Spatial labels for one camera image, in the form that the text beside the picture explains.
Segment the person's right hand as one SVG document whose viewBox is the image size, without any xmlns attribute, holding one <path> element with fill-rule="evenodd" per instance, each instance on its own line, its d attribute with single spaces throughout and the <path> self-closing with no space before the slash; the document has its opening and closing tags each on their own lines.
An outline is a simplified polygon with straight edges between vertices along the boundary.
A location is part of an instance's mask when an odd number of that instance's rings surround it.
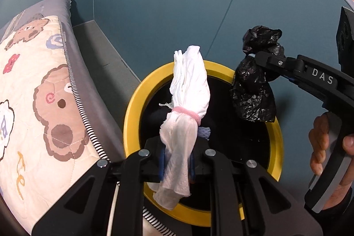
<svg viewBox="0 0 354 236">
<path fill-rule="evenodd" d="M 313 152 L 314 159 L 321 157 L 321 173 L 315 173 L 305 194 L 305 207 L 315 213 L 329 208 L 339 193 L 340 183 L 351 167 L 353 156 L 343 148 L 343 140 L 350 135 L 350 128 L 336 115 L 327 112 L 316 118 L 309 135 L 322 133 L 325 143 L 315 144 L 320 151 Z"/>
</svg>

